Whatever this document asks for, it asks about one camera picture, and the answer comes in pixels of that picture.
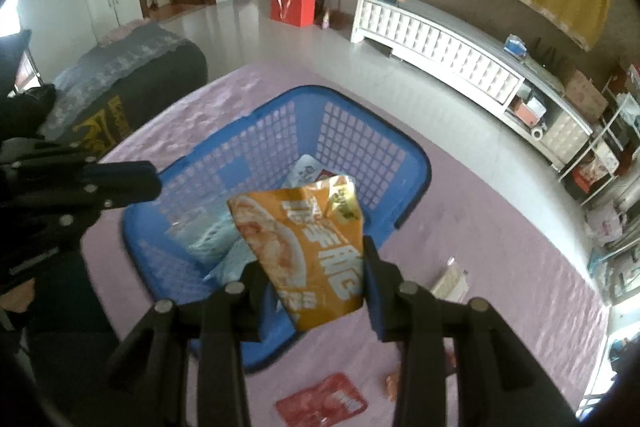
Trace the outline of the person left hand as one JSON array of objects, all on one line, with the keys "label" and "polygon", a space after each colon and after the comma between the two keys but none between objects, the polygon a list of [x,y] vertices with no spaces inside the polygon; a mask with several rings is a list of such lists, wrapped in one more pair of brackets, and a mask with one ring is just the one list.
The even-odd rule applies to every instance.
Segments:
[{"label": "person left hand", "polygon": [[0,296],[0,307],[14,313],[25,312],[35,298],[35,280],[31,279]]}]

